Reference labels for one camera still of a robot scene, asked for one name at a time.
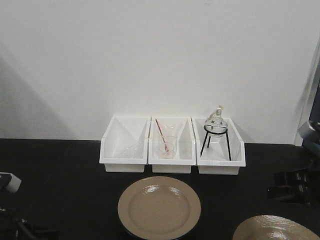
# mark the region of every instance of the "glass flask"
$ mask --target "glass flask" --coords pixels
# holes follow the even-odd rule
[[[211,137],[221,138],[223,134],[227,131],[228,124],[221,117],[222,106],[217,107],[217,109],[210,114],[210,116],[206,119],[204,128],[211,133],[209,134]]]

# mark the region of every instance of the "black tabletop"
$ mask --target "black tabletop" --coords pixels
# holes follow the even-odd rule
[[[17,193],[0,192],[0,207],[14,208],[33,225],[60,231],[61,240],[130,240],[117,213],[122,192],[137,180],[168,176],[198,194],[201,216],[185,240],[232,240],[237,226],[256,215],[291,219],[320,235],[320,209],[267,199],[273,173],[305,168],[313,155],[287,144],[245,144],[239,175],[105,172],[99,141],[0,139],[0,172],[22,180]]]

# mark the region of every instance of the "storage bin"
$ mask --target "storage bin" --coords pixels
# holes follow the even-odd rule
[[[156,119],[164,136],[177,137],[173,158],[165,159],[159,154],[161,137]],[[196,141],[191,118],[152,117],[148,152],[148,164],[152,165],[153,173],[191,173],[191,166],[196,165]]]
[[[151,117],[112,117],[100,146],[99,162],[107,172],[144,172],[150,121]]]
[[[196,142],[196,164],[199,173],[237,175],[239,173],[239,168],[246,166],[245,143],[231,118],[224,118],[228,124],[227,129],[231,161],[229,160],[227,138],[225,134],[219,138],[211,137],[209,148],[207,148],[206,143],[203,148],[202,156],[200,157],[201,148],[206,136],[206,131],[204,130],[206,118],[192,117],[191,120]]]

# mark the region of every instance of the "round plate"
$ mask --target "round plate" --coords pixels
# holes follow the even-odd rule
[[[133,235],[147,240],[173,240],[198,222],[201,204],[195,191],[172,177],[153,176],[130,185],[118,203],[119,218]]]
[[[320,240],[306,227],[280,216],[260,215],[243,221],[233,240]]]

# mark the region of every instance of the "black metal stand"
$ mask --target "black metal stand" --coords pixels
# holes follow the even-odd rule
[[[205,147],[205,145],[206,145],[206,141],[207,141],[208,134],[213,134],[213,135],[223,135],[223,134],[225,134],[226,143],[227,143],[228,152],[229,152],[229,160],[231,161],[228,129],[226,129],[225,132],[215,133],[215,132],[212,132],[212,131],[207,130],[206,127],[204,126],[204,130],[206,131],[206,134],[205,134],[204,141],[203,141],[203,145],[202,145],[202,148],[201,148],[200,157],[202,156],[202,152],[204,151],[204,147]],[[206,146],[207,148],[209,148],[210,140],[211,140],[211,136],[209,136],[208,145]]]

